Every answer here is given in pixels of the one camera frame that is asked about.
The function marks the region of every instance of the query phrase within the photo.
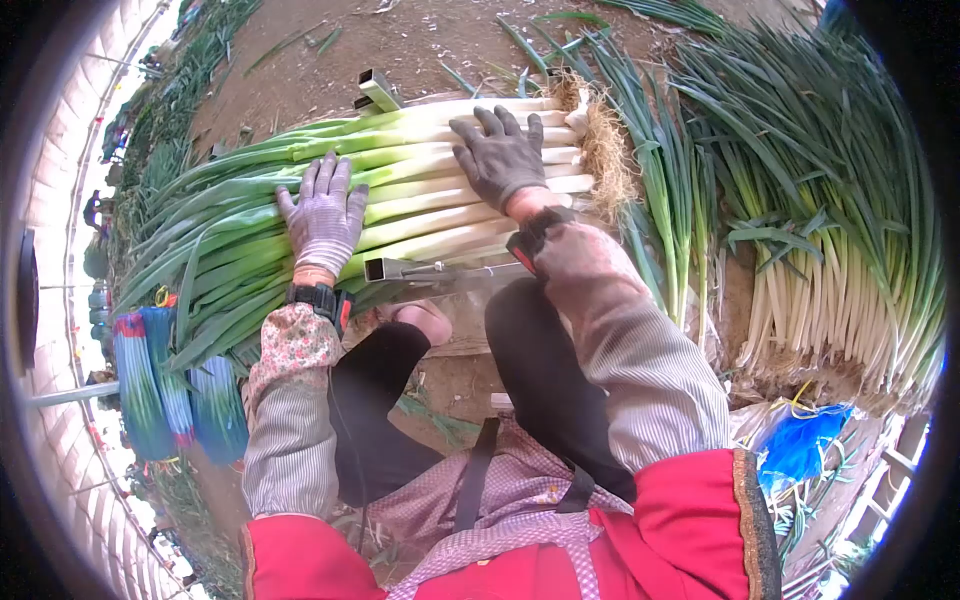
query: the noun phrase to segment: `wristwatch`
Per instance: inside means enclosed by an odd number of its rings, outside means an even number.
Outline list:
[[[305,302],[313,306],[313,313],[324,317],[337,330],[340,339],[344,339],[347,322],[350,319],[350,308],[353,306],[353,294],[343,290],[334,290],[328,285],[297,285],[291,283],[287,288],[287,297],[284,304]]]
[[[534,216],[527,219],[520,226],[520,231],[514,233],[507,240],[507,251],[527,268],[527,271],[540,277],[534,258],[543,250],[546,241],[546,231],[560,223],[570,223],[577,220],[577,211],[565,206],[548,206]]]

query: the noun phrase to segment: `gray work glove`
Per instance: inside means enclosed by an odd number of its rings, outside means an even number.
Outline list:
[[[453,154],[467,174],[470,187],[487,204],[506,214],[507,201],[523,187],[546,187],[543,173],[543,124],[540,116],[527,119],[528,131],[520,130],[504,107],[493,112],[477,107],[473,115],[486,136],[466,121],[450,121],[450,128],[464,138],[466,148],[454,146]]]
[[[353,255],[370,187],[357,185],[347,196],[350,160],[328,152],[323,164],[314,160],[303,173],[300,200],[294,205],[286,187],[276,189],[276,203],[290,230],[290,245],[298,267],[312,265],[340,274]]]

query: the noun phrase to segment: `yellow string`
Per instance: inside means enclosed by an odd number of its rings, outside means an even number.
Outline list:
[[[817,417],[817,415],[816,415],[817,409],[815,409],[815,408],[807,408],[807,407],[805,407],[805,406],[803,406],[802,404],[799,403],[800,394],[802,394],[802,393],[804,392],[804,390],[806,390],[807,386],[809,386],[811,382],[812,382],[812,380],[808,379],[808,380],[806,381],[806,383],[803,384],[803,386],[801,386],[801,388],[800,388],[800,390],[797,392],[797,394],[796,394],[795,396],[793,396],[793,399],[792,399],[792,400],[789,400],[789,403],[790,403],[790,414],[794,417],[794,419],[815,419],[815,418]],[[777,400],[776,402],[773,403],[773,405],[770,406],[770,410],[774,410],[774,409],[776,409],[776,408],[779,408],[782,404],[784,404],[784,403],[786,403],[786,402],[787,402],[786,398]],[[813,413],[813,414],[812,414],[812,415],[806,415],[806,416],[798,415],[798,414],[797,414],[797,409],[798,409],[798,408],[801,409],[801,410],[805,410],[805,411],[808,412],[808,413]]]
[[[154,294],[154,304],[156,306],[163,306],[170,299],[170,290],[167,289],[167,286],[161,285],[160,289],[156,290]]]

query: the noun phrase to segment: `black pants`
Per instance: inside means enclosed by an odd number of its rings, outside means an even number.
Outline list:
[[[486,328],[517,423],[599,486],[633,502],[633,477],[610,452],[606,395],[584,377],[542,284],[518,279],[498,292],[487,305]],[[387,323],[333,368],[330,420],[337,432],[340,496],[350,506],[398,490],[443,459],[387,420],[429,349],[416,327]]]

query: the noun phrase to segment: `scallion bundle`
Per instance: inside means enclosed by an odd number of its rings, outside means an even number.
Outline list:
[[[229,465],[247,449],[247,419],[230,362],[222,356],[207,359],[190,371],[193,421],[197,441],[214,465]]]
[[[143,317],[120,315],[113,324],[113,350],[120,382],[120,412],[133,450],[148,461],[176,452],[147,350]]]
[[[165,307],[144,306],[136,312],[143,319],[150,365],[167,424],[177,445],[188,447],[193,442],[193,418],[190,416],[186,379],[182,373],[176,376],[165,367],[170,358],[170,328],[174,311]]]
[[[521,123],[529,114],[540,116],[551,189],[566,195],[590,190],[593,178],[583,173],[574,145],[578,136],[551,99],[455,100],[321,121],[218,157],[157,191],[139,236],[145,241],[133,249],[135,262],[119,282],[114,305],[122,310],[158,285],[171,286],[179,300],[174,353],[166,367],[198,368],[223,355],[244,372],[249,364],[240,348],[255,340],[266,316],[282,305],[292,276],[274,190],[285,185],[297,194],[309,162],[330,150],[351,159],[351,185],[371,187],[366,228],[339,286],[363,289],[363,262],[370,258],[436,260],[478,249],[503,252],[503,236],[516,225],[469,190],[452,153],[457,136],[447,125],[452,118],[475,122],[474,107],[496,105]]]

